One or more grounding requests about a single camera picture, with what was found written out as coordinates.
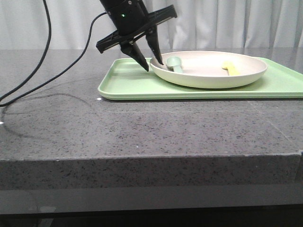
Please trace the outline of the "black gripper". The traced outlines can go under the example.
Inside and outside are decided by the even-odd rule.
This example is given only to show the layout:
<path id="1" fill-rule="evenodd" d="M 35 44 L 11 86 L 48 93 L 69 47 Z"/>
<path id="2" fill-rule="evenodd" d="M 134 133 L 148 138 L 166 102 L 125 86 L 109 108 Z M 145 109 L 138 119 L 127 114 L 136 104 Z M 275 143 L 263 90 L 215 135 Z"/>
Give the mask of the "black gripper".
<path id="1" fill-rule="evenodd" d="M 97 42 L 96 47 L 101 53 L 120 44 L 122 53 L 149 71 L 149 65 L 136 44 L 145 36 L 154 57 L 163 65 L 157 25 L 177 17 L 173 5 L 149 13 L 141 0 L 102 0 L 101 4 L 116 27 L 116 31 Z"/>

